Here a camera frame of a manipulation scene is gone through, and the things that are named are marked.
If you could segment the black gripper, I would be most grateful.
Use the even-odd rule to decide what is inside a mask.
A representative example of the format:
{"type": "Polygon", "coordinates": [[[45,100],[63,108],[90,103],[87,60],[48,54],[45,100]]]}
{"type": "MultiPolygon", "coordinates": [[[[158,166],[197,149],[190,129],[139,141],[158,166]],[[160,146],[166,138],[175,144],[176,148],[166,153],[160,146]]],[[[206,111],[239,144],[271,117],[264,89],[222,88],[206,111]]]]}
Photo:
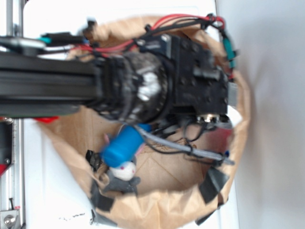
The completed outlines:
{"type": "Polygon", "coordinates": [[[214,65],[210,50],[187,38],[163,34],[144,38],[140,51],[155,55],[165,68],[171,82],[170,114],[227,113],[228,77],[214,65]]]}

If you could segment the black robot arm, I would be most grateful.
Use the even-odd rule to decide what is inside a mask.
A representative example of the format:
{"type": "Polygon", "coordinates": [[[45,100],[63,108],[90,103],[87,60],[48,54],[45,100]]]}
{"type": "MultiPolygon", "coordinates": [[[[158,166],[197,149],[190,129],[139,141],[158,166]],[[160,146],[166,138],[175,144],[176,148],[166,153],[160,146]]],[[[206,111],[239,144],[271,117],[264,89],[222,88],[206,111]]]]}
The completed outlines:
{"type": "Polygon", "coordinates": [[[88,62],[40,58],[47,43],[1,37],[0,114],[11,118],[68,115],[81,105],[122,123],[141,124],[167,115],[225,115],[226,74],[212,53],[169,34],[141,38],[138,52],[88,62]]]}

